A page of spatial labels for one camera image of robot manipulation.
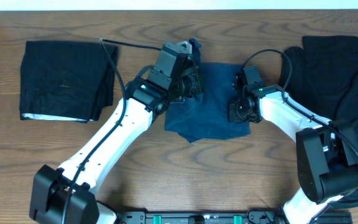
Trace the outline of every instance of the tabletop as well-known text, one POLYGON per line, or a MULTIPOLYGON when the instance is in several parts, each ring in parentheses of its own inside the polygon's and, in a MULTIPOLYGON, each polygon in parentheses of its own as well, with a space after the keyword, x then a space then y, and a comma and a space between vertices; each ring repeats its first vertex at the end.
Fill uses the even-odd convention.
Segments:
MULTIPOLYGON (((301 46, 304 35, 356 35, 358 11, 58 11, 0 12, 0 223, 33 223, 29 204, 34 174, 57 168, 104 124, 121 98, 97 122, 19 119, 20 65, 27 40, 97 42, 100 37, 160 47, 190 37, 202 61, 242 63, 252 53, 301 46)), ((158 52, 120 47, 124 83, 158 52)), ((267 84, 278 82, 281 58, 250 62, 267 84)), ((247 210, 277 207, 299 188, 295 143, 269 122, 228 141, 188 143, 164 131, 164 115, 127 149, 106 178, 98 199, 118 210, 247 210)), ((351 209, 358 223, 358 208, 351 209)))

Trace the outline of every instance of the cable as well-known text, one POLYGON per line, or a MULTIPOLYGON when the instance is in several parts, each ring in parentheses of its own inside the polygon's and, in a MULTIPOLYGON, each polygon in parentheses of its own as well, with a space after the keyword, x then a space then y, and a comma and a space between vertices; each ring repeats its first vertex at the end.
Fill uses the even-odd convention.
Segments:
MULTIPOLYGON (((354 155, 356 156, 357 160, 358 160, 358 150, 356 149, 356 147, 350 142, 350 140, 348 140, 348 138, 346 138, 343 134, 341 134, 339 131, 335 130, 333 127, 331 127, 330 125, 327 125, 326 123, 316 119, 313 115, 310 116, 307 113, 303 112, 301 109, 297 108, 295 105, 291 104, 291 102, 289 102, 288 98, 285 97, 285 90, 287 89, 287 86, 290 82, 291 76, 292 76, 292 63, 290 58, 288 58, 288 56, 279 51, 279 50, 275 50, 275 49, 265 49, 265 50, 260 50, 256 53, 254 53, 253 55, 251 55, 243 64, 242 64, 242 68, 245 68, 246 64, 249 62, 249 60, 251 60, 253 57, 255 57, 256 55, 263 53, 263 52, 276 52, 280 55, 282 55, 285 60, 288 63, 288 67, 289 67, 289 71, 288 71, 288 78, 284 84, 283 90, 281 91, 281 96, 284 100, 284 102, 286 102, 290 107, 292 107, 294 110, 296 110, 297 112, 299 112, 300 114, 302 114, 303 116, 307 117, 308 119, 310 119, 311 121, 314 121, 320 125, 322 125, 323 127, 329 129, 330 132, 334 133, 335 136, 339 139, 342 139, 344 141, 345 144, 347 144, 350 149, 352 150, 352 152, 354 153, 354 155)), ((341 203, 341 204, 347 204, 347 205, 355 205, 358 203, 358 199, 356 200, 348 200, 348 201, 337 201, 337 202, 331 202, 332 203, 341 203)))
POLYGON ((80 163, 80 165, 78 166, 77 171, 75 172, 75 175, 73 177, 73 180, 71 181, 71 184, 69 186, 68 189, 68 194, 66 197, 66 202, 64 204, 64 208, 63 208, 63 215, 62 215, 62 224, 66 223, 66 219, 67 219, 67 211, 68 211, 68 206, 70 204, 70 199, 71 196, 73 194, 73 189, 75 187, 75 183, 78 179, 78 176, 80 175, 81 171, 85 168, 85 164, 89 161, 89 159, 91 158, 91 156, 94 154, 94 152, 96 152, 96 150, 98 150, 99 146, 103 144, 103 142, 111 135, 111 133, 114 132, 114 130, 116 130, 116 128, 121 124, 122 120, 124 119, 124 115, 125 115, 125 111, 127 109, 127 98, 125 95, 125 86, 124 86, 124 82, 122 81, 122 78, 118 72, 118 69, 116 67, 116 64, 113 62, 113 60, 110 57, 109 52, 107 51, 106 47, 104 46, 103 42, 107 42, 107 43, 113 43, 113 44, 121 44, 121 45, 125 45, 125 46, 129 46, 129 47, 137 47, 137 48, 142 48, 142 49, 152 49, 152 50, 161 50, 158 47, 149 47, 149 46, 143 46, 143 45, 136 45, 136 44, 128 44, 128 43, 124 43, 124 42, 119 42, 119 41, 115 41, 115 40, 108 40, 108 39, 104 39, 104 38, 100 38, 100 45, 102 46, 102 48, 104 49, 106 55, 108 56, 108 60, 109 60, 109 64, 112 67, 112 69, 114 70, 114 72, 116 73, 119 85, 121 87, 121 91, 122 91, 122 101, 123 101, 123 106, 122 106, 122 113, 119 117, 119 119, 117 120, 116 124, 110 129, 110 131, 100 140, 99 143, 97 143, 97 145, 95 145, 95 147, 88 153, 88 155, 86 155, 85 159, 82 161, 82 163, 80 163))

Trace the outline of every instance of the wooden table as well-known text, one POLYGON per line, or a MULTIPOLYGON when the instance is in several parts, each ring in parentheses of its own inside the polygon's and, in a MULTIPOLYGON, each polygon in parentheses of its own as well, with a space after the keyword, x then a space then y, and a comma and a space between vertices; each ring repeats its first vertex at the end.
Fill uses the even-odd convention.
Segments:
MULTIPOLYGON (((356 35, 358 11, 82 11, 0 12, 0 223, 32 223, 28 217, 32 179, 79 150, 103 125, 98 122, 21 121, 20 65, 27 40, 99 37, 160 47, 195 37, 204 62, 242 63, 266 48, 301 46, 303 35, 356 35)), ((124 82, 158 52, 121 47, 124 82)), ((276 83, 281 58, 263 54, 251 61, 263 79, 276 83)), ((121 98, 118 82, 114 102, 121 98)), ((251 124, 252 134, 230 141, 189 144, 163 130, 164 116, 121 157, 98 199, 114 208, 247 210, 277 207, 299 188, 295 144, 268 122, 251 124)), ((358 208, 351 210, 358 223, 358 208)))

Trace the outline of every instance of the wooden surface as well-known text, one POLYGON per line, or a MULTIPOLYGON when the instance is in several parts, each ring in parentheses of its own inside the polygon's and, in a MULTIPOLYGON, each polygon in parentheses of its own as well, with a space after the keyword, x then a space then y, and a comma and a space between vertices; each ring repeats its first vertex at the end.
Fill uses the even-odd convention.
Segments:
MULTIPOLYGON (((48 164, 56 168, 103 125, 20 121, 20 65, 27 40, 99 37, 160 47, 167 40, 195 37, 204 62, 242 63, 266 48, 301 45, 303 35, 357 35, 358 11, 104 11, 0 12, 0 223, 28 218, 32 179, 48 164)), ((124 82, 158 52, 121 47, 118 69, 124 82)), ((276 83, 281 58, 259 55, 263 79, 276 83)), ((116 85, 114 102, 121 98, 116 85)), ((230 141, 189 144, 163 130, 164 116, 133 145, 108 175, 98 198, 113 207, 162 210, 247 210, 276 207, 299 188, 295 144, 268 122, 230 141)), ((358 208, 352 209, 358 223, 358 208)))

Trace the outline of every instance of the folded cloth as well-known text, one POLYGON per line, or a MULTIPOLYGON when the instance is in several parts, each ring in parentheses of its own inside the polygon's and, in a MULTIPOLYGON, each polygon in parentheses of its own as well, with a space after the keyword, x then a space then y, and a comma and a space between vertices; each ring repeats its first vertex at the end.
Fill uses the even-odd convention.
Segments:
MULTIPOLYGON (((117 48, 106 46, 117 62, 117 48)), ((21 119, 97 121, 112 105, 114 72, 99 44, 27 41, 21 65, 21 119)))
POLYGON ((249 123, 230 123, 227 103, 237 92, 233 89, 241 65, 200 63, 201 45, 190 39, 193 54, 201 69, 204 93, 182 102, 171 103, 166 112, 165 130, 174 131, 188 142, 199 139, 232 139, 250 134, 249 123))
MULTIPOLYGON (((303 49, 285 51, 293 64, 287 90, 309 110, 332 120, 352 123, 358 142, 358 37, 303 37, 303 49)), ((288 78, 283 61, 280 85, 288 78)), ((355 200, 358 190, 343 200, 355 200)), ((334 204, 334 208, 357 205, 334 204)))

